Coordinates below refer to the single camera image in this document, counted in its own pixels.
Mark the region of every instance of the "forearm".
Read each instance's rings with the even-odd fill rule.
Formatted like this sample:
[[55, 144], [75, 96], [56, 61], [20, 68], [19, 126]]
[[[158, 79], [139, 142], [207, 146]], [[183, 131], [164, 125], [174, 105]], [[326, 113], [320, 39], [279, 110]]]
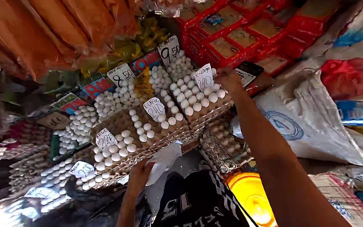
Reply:
[[117, 220], [116, 227], [133, 227], [135, 221], [135, 202], [136, 195], [125, 192], [123, 201], [121, 203], [120, 215]]

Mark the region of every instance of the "red bag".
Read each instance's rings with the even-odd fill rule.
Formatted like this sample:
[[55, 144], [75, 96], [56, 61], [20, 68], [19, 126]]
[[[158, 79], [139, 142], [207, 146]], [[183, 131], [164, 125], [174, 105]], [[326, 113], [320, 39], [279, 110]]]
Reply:
[[363, 94], [363, 59], [328, 60], [321, 67], [321, 80], [334, 100]]

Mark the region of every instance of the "cardboard egg tray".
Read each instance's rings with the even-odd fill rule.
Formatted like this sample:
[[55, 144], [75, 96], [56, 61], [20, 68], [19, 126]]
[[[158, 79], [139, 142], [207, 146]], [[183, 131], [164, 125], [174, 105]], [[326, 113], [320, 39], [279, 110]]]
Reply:
[[226, 114], [204, 128], [200, 143], [201, 153], [208, 163], [221, 173], [241, 167], [251, 160], [250, 152], [231, 134], [229, 122], [232, 117]]

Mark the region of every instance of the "white paper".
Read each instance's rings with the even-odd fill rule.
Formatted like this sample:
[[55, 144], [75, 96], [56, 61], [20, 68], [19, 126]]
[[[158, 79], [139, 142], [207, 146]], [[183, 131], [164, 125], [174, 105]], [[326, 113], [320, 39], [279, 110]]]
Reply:
[[33, 187], [29, 189], [28, 192], [23, 197], [47, 198], [47, 197], [53, 197], [55, 194], [57, 194], [57, 192], [55, 192], [51, 188]]
[[162, 58], [163, 64], [166, 68], [169, 67], [173, 59], [177, 58], [180, 52], [179, 39], [177, 36], [172, 36], [168, 40], [158, 45], [158, 52]]
[[86, 177], [88, 173], [94, 171], [95, 168], [93, 168], [93, 165], [83, 161], [78, 161], [68, 172], [76, 177]]
[[117, 183], [120, 183], [120, 184], [125, 184], [128, 182], [128, 179], [130, 178], [130, 175], [127, 175], [125, 177], [122, 177], [120, 180], [117, 181]]
[[117, 140], [114, 138], [113, 134], [107, 129], [102, 129], [96, 135], [96, 145], [101, 151], [107, 151], [110, 146], [116, 145]]
[[157, 97], [153, 97], [144, 103], [144, 109], [152, 117], [152, 119], [158, 122], [159, 114], [166, 115], [164, 112], [164, 105]]
[[117, 85], [120, 86], [120, 82], [123, 80], [128, 80], [134, 77], [133, 71], [130, 69], [127, 63], [121, 64], [116, 68], [107, 72], [107, 77], [110, 78]]
[[201, 91], [206, 87], [214, 87], [214, 80], [212, 78], [211, 65], [208, 63], [196, 72], [195, 76], [197, 86]]

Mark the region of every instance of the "paper sign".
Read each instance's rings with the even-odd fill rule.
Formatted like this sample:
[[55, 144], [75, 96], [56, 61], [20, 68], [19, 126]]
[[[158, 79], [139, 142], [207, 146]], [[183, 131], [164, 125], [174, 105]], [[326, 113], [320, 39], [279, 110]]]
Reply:
[[144, 109], [152, 117], [152, 119], [158, 122], [159, 114], [166, 115], [164, 112], [164, 105], [157, 97], [153, 97], [144, 103]]
[[130, 175], [127, 175], [125, 177], [122, 177], [120, 180], [117, 181], [117, 183], [120, 183], [120, 184], [125, 184], [128, 182], [128, 179], [130, 178]]
[[94, 73], [91, 77], [79, 82], [79, 87], [93, 99], [107, 90], [114, 91], [113, 85], [100, 72]]
[[108, 71], [106, 75], [118, 87], [120, 87], [121, 81], [128, 80], [135, 76], [127, 63], [121, 64], [116, 68]]
[[168, 40], [159, 44], [158, 51], [163, 63], [166, 68], [168, 68], [170, 63], [177, 58], [177, 54], [180, 52], [180, 45], [177, 36], [172, 36]]
[[197, 86], [201, 91], [206, 87], [214, 87], [214, 80], [212, 78], [211, 65], [208, 63], [196, 72]]
[[91, 164], [78, 161], [68, 172], [76, 177], [86, 177], [88, 173], [94, 171], [95, 168]]
[[52, 112], [36, 121], [37, 124], [44, 125], [54, 130], [63, 130], [71, 123], [71, 120], [59, 112]]
[[33, 187], [28, 190], [28, 192], [23, 197], [30, 198], [52, 198], [57, 192], [53, 191], [51, 188], [46, 187]]
[[112, 145], [116, 145], [116, 138], [111, 134], [111, 132], [104, 128], [96, 135], [96, 145], [102, 151], [107, 151], [108, 148]]
[[83, 101], [78, 96], [74, 95], [72, 92], [66, 94], [58, 101], [53, 102], [51, 104], [52, 107], [55, 107], [59, 110], [62, 110], [70, 115], [75, 115], [75, 111], [78, 110], [79, 106], [87, 106], [88, 103]]

